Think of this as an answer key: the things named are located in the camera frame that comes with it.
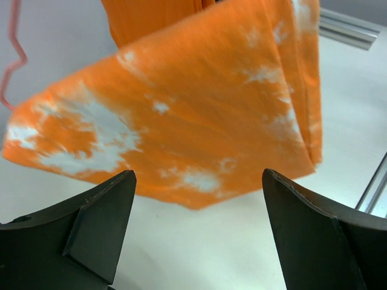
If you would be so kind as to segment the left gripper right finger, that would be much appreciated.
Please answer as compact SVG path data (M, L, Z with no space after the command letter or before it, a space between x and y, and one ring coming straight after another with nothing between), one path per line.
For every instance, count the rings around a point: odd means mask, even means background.
M287 289L386 289L386 219L264 170L265 204Z

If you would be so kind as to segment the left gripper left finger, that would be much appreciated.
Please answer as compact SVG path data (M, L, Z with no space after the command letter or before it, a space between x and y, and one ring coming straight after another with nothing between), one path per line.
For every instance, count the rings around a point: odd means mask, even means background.
M2 289L111 289L135 196L131 170L1 225Z

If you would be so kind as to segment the orange white tie-dye trousers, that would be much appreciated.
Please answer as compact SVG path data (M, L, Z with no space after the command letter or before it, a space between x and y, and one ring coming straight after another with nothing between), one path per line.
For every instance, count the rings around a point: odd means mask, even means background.
M318 1L216 1L18 105L2 155L201 209L322 159Z

